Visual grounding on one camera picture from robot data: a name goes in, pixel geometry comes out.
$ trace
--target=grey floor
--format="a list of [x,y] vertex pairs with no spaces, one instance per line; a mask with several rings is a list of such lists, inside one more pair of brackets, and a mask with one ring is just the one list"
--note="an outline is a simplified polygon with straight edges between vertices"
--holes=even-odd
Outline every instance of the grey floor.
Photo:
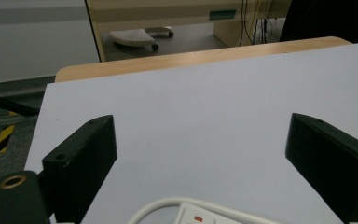
[[[267,24],[266,40],[267,43],[278,42],[283,19],[271,19]],[[221,49],[226,46],[213,36],[213,25],[195,24],[186,26],[174,26],[174,37],[168,38],[166,34],[153,33],[159,44],[159,50],[153,51],[150,47],[131,48],[118,47],[109,38],[109,34],[103,34],[105,52],[108,61],[124,60],[155,55],[173,54],[180,52],[190,52],[206,49]],[[260,28],[257,28],[256,44],[260,44]],[[39,108],[42,104],[45,88],[47,84],[54,82],[54,77],[44,77],[0,83],[0,96],[17,103]],[[6,110],[0,109],[0,116],[8,115]],[[8,141],[7,152],[0,154],[0,176],[6,175],[24,168],[28,151],[33,139],[36,121],[16,124],[12,135]]]

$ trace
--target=white table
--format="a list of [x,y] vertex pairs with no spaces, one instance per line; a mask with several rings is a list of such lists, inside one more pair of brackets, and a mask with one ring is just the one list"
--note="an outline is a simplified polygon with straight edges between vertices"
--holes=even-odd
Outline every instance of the white table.
[[[172,196],[281,223],[340,223],[284,157],[293,112],[358,138],[358,44],[48,85],[26,169],[113,114],[118,160],[83,223]],[[144,223],[172,223],[164,209]]]

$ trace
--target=wall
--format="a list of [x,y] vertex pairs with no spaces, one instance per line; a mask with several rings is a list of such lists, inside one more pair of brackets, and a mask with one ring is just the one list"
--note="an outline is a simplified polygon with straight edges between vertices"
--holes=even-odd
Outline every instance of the wall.
[[97,63],[82,0],[0,0],[0,82]]

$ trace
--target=chair wheel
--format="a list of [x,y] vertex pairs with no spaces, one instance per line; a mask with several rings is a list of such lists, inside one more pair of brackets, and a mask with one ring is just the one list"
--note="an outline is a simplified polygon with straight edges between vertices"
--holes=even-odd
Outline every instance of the chair wheel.
[[152,50],[157,51],[158,50],[158,45],[157,44],[152,45]]

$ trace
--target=white power strip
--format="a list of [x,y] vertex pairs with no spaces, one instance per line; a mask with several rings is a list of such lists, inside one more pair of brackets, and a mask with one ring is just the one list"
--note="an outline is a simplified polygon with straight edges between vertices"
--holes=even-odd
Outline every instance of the white power strip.
[[181,203],[174,224],[240,224],[191,203]]

